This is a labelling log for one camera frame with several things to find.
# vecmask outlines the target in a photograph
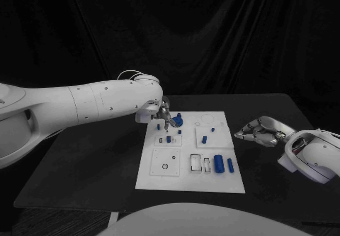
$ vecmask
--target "black curtain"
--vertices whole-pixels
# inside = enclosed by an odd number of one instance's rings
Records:
[[[287,93],[315,128],[340,133],[337,9],[317,0],[3,0],[0,83],[71,86],[135,69],[164,94]],[[1,225],[37,163],[13,167]]]

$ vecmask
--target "blue object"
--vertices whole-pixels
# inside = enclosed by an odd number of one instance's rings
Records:
[[[229,172],[233,173],[232,159],[228,159]]]
[[[183,119],[181,119],[181,114],[179,113],[177,116],[173,118],[174,122],[177,123],[179,126],[183,125]]]
[[[223,173],[225,172],[225,165],[223,165],[223,158],[220,155],[213,156],[213,162],[215,162],[216,173]]]
[[[203,144],[206,144],[206,143],[207,143],[207,137],[206,137],[206,135],[203,136],[202,143],[203,143]]]

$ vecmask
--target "black table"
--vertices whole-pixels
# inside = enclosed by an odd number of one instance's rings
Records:
[[[310,122],[285,94],[168,96],[171,111],[225,111],[232,134],[259,116],[297,130]],[[147,125],[134,115],[68,128],[17,196],[16,207],[135,212],[192,202],[243,210],[271,219],[340,223],[340,179],[313,182],[277,163],[284,145],[265,148],[233,137],[245,194],[135,190]]]

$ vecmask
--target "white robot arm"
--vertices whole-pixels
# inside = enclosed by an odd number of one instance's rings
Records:
[[[75,125],[135,113],[135,122],[148,123],[154,117],[166,120],[166,129],[168,123],[177,126],[167,102],[158,79],[145,74],[56,88],[0,84],[0,169]]]
[[[340,176],[340,137],[324,130],[302,130],[297,132],[271,117],[255,119],[235,133],[235,137],[255,141],[265,147],[285,143],[285,153],[278,163],[294,172],[298,170],[313,181],[327,183]]]

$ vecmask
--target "robotic hand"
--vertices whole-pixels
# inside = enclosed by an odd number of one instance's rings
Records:
[[[134,80],[118,78],[56,88],[0,84],[0,169],[11,165],[42,140],[75,125],[135,113],[135,122],[148,123],[153,118],[161,118],[166,129],[168,123],[177,127],[158,79],[141,72],[135,75]]]
[[[327,183],[336,175],[340,176],[338,134],[320,129],[297,132],[274,118],[262,116],[248,123],[235,137],[265,147],[284,142],[285,153],[278,163],[291,172],[298,170],[313,181]]]

